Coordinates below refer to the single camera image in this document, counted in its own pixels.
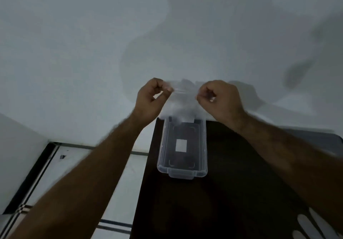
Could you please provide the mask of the person's left hand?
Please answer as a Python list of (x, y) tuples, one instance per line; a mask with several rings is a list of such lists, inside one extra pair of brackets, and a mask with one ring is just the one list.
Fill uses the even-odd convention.
[(139, 90), (137, 94), (135, 107), (131, 116), (140, 129), (148, 126), (162, 111), (163, 107), (159, 108), (152, 105), (154, 89), (157, 87), (166, 88), (171, 87), (171, 85), (162, 79), (152, 78)]

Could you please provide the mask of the person's right hand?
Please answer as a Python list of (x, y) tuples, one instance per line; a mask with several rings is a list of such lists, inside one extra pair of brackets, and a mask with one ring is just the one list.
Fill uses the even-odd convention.
[(215, 94), (213, 106), (204, 110), (218, 122), (239, 133), (249, 116), (243, 108), (237, 87), (214, 80), (204, 83), (200, 88), (208, 88)]

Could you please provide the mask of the clear plastic bag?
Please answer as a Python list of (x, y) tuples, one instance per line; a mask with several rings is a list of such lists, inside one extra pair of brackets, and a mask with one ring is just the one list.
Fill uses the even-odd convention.
[(166, 120), (171, 117), (172, 121), (177, 124), (191, 123), (194, 120), (215, 121), (214, 117), (205, 111), (196, 100), (196, 95), (205, 82), (182, 79), (166, 83), (173, 89), (173, 92), (159, 113), (159, 119)]

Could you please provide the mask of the person's left forearm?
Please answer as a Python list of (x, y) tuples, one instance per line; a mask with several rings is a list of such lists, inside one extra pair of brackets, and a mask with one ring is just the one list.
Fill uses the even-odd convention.
[(35, 203), (8, 239), (91, 239), (137, 137), (155, 119), (134, 109)]

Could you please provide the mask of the person's right forearm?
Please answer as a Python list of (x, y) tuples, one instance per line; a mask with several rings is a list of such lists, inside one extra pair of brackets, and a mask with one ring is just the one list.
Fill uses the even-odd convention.
[(343, 159), (244, 111), (223, 123), (242, 136), (309, 207), (343, 233)]

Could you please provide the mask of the white square label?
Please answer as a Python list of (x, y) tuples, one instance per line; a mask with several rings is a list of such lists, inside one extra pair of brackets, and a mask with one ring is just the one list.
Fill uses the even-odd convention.
[(175, 151), (186, 153), (187, 152), (187, 140), (177, 139)]

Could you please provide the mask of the clear plastic storage box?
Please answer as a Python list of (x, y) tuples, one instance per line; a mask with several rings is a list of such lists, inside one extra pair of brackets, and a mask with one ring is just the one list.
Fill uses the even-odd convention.
[[(187, 152), (175, 151), (176, 140), (187, 140)], [(171, 178), (192, 180), (208, 173), (207, 128), (205, 120), (194, 122), (164, 120), (160, 151), (157, 160), (159, 172)]]

